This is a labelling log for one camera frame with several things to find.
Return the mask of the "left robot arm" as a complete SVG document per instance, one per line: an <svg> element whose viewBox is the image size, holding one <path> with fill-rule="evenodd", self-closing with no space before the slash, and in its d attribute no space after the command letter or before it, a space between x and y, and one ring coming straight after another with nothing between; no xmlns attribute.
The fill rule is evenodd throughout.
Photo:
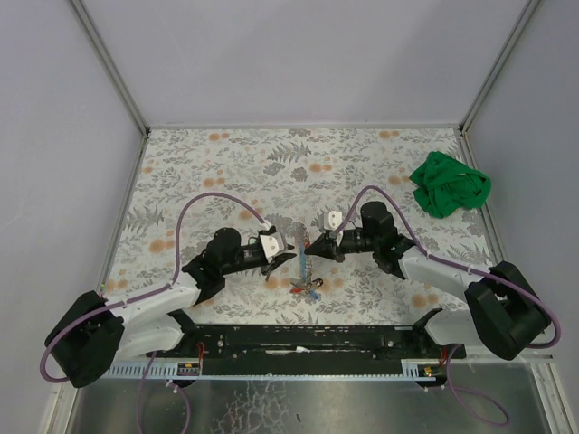
<svg viewBox="0 0 579 434"><path fill-rule="evenodd" d="M48 382L70 382L79 389L98 380L114 363L172 351L188 332L176 319L178 311L215 296L230 274L257 269L268 277L295 256L274 227L259 231L247 244L237 230L221 228L201 254L160 288L109 298L94 291L80 295L44 342L41 375ZM61 368L60 379L48 373L49 359Z"/></svg>

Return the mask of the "floral table mat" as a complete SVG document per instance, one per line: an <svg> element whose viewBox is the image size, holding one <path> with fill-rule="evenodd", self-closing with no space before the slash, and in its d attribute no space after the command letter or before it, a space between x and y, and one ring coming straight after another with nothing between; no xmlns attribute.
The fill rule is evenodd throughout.
<svg viewBox="0 0 579 434"><path fill-rule="evenodd" d="M260 220L295 244L303 223L318 236L323 212L392 198L399 231L430 252L482 266L496 257L478 210L432 218L413 197L411 173L432 151L462 159L450 128L157 129L149 135L115 259L101 293L159 288L222 227L254 236ZM198 323L406 325L427 311L462 303L429 284L385 275L368 254L335 262L311 258L321 300L290 293L297 259L269 277L229 276L219 294L192 307Z"/></svg>

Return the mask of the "green crumpled cloth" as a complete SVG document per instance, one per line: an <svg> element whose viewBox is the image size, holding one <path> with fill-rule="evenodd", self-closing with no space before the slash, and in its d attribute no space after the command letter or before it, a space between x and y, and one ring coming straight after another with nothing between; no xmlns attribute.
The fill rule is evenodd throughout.
<svg viewBox="0 0 579 434"><path fill-rule="evenodd" d="M431 217L443 219L460 208L478 209L487 200L492 181L442 152L430 152L409 176L414 199Z"/></svg>

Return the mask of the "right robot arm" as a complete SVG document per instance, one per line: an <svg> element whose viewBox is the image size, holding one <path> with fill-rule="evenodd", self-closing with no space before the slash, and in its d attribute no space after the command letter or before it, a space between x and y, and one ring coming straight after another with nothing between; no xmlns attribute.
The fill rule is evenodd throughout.
<svg viewBox="0 0 579 434"><path fill-rule="evenodd" d="M397 230L384 203L365 203L361 221L359 227L340 231L340 212L326 213L324 230L306 254L342 262L348 254L369 253L384 273L429 284L465 302L462 310L427 317L424 328L436 344L482 345L512 360L550 326L549 315L513 264L502 261L476 273L460 262L436 260Z"/></svg>

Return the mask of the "grey crescent keyring holder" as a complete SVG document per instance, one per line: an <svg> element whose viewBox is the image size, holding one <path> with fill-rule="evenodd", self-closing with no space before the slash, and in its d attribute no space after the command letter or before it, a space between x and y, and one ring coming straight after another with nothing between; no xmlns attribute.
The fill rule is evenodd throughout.
<svg viewBox="0 0 579 434"><path fill-rule="evenodd" d="M305 253L306 248L310 244L310 239L308 229L303 223L297 226L294 241L297 249L299 276L290 281L290 293L296 297L301 297L301 299L307 303L313 304L321 300L318 288L323 285L323 280L312 278L311 260Z"/></svg>

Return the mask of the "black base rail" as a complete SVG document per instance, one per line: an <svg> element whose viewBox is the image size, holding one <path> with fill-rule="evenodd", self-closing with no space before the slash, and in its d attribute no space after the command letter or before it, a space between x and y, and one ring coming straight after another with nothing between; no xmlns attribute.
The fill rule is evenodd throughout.
<svg viewBox="0 0 579 434"><path fill-rule="evenodd" d="M195 325L159 359L202 357L216 376L361 376L403 372L402 361L437 365L452 344L422 325Z"/></svg>

